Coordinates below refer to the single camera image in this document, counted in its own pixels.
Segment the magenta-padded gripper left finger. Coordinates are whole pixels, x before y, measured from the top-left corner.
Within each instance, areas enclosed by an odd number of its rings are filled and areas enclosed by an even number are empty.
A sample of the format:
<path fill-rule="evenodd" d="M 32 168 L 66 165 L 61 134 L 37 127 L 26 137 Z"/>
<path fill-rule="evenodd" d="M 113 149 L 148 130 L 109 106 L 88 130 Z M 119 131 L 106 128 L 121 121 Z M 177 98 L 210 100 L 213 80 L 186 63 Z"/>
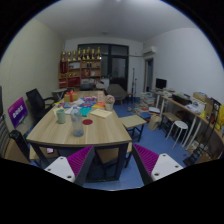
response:
<path fill-rule="evenodd" d="M 46 171 L 82 186 L 86 181 L 87 173 L 94 156 L 94 146 L 90 145 L 69 157 L 58 157 L 46 168 Z"/>

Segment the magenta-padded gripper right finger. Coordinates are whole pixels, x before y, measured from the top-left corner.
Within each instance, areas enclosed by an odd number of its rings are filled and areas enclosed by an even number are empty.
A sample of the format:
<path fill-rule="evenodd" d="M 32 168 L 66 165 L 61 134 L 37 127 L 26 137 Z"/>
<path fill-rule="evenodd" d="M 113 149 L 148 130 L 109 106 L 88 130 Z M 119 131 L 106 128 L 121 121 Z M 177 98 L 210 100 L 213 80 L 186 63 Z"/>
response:
<path fill-rule="evenodd" d="M 158 155 L 137 144 L 132 145 L 132 155 L 145 185 L 182 169 L 182 166 L 168 154 Z"/>

